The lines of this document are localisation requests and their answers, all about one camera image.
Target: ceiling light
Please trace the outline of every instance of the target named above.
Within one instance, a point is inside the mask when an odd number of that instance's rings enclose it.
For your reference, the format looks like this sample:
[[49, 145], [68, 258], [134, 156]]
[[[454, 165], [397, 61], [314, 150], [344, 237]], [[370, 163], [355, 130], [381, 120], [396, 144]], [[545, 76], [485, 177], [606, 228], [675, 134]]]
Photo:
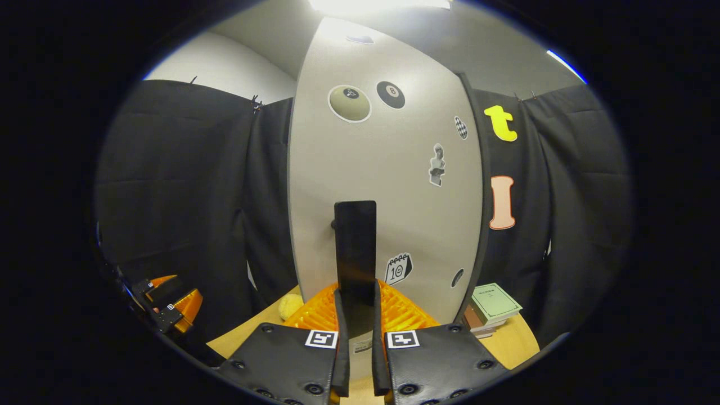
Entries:
[[376, 12], [403, 7], [450, 10], [450, 0], [308, 0], [313, 9], [327, 13]]
[[563, 61], [562, 58], [560, 58], [558, 55], [555, 54], [555, 52], [548, 50], [547, 54], [555, 58], [556, 61], [560, 62], [563, 66], [565, 66], [569, 71], [573, 72], [578, 79], [582, 80], [583, 83], [588, 84], [581, 75], [579, 75], [578, 72], [575, 71], [570, 65], [567, 64], [567, 62]]

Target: white panel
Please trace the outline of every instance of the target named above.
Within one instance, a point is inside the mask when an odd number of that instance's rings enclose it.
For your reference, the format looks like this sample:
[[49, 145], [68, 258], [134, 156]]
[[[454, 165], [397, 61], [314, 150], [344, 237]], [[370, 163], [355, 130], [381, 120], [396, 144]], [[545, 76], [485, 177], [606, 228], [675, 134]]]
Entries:
[[[347, 35], [368, 35], [374, 44]], [[380, 99], [381, 81], [400, 88], [402, 109]], [[350, 123], [330, 110], [328, 92], [342, 84], [368, 96], [367, 120]], [[467, 126], [466, 139], [456, 116]], [[436, 143], [445, 153], [441, 187], [428, 173]], [[438, 322], [453, 320], [472, 273], [482, 210], [477, 129], [455, 74], [392, 37], [324, 19], [298, 80], [288, 170], [293, 251], [306, 301], [337, 280], [333, 205], [375, 200], [376, 277], [384, 280], [387, 261], [409, 253], [413, 270], [394, 286]], [[464, 276], [452, 288], [461, 268]]]

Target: ceiling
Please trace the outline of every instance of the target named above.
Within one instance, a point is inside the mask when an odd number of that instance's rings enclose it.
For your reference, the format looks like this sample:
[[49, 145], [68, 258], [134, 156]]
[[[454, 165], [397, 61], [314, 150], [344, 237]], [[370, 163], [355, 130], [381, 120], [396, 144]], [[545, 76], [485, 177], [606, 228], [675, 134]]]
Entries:
[[547, 48], [501, 17], [460, 1], [450, 10], [396, 9], [324, 14], [307, 0], [265, 0], [211, 28], [234, 39], [297, 80], [305, 52], [323, 17], [337, 17], [383, 32], [420, 50], [475, 89], [522, 99], [581, 84], [546, 54]]

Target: statue sticker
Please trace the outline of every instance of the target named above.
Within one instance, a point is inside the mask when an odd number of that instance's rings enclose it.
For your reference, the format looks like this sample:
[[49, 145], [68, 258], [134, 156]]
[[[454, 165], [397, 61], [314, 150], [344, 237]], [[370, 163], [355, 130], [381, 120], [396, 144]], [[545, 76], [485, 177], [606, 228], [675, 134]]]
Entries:
[[443, 150], [443, 146], [439, 143], [435, 144], [433, 150], [435, 151], [435, 157], [430, 159], [430, 170], [428, 170], [430, 183], [438, 187], [443, 187], [441, 176], [445, 174], [445, 161], [443, 160], [445, 150]]

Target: book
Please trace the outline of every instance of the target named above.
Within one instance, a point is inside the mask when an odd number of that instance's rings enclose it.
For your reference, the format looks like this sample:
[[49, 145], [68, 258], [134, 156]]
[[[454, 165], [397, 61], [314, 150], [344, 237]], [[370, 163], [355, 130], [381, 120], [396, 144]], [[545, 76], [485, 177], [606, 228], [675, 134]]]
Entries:
[[477, 338], [477, 339], [482, 339], [482, 338], [491, 337], [491, 336], [492, 336], [492, 332], [490, 332], [490, 333], [479, 332], [479, 333], [475, 334], [475, 338]]
[[523, 308], [497, 283], [475, 287], [470, 306], [483, 325], [507, 320]]
[[467, 325], [467, 328], [470, 330], [471, 333], [476, 333], [479, 331], [486, 331], [492, 329], [492, 331], [495, 331], [495, 328], [504, 324], [506, 320], [502, 320], [499, 322], [494, 322], [492, 324], [484, 324], [479, 316], [474, 312], [471, 306], [467, 306], [465, 308], [464, 315], [462, 317], [463, 322]]

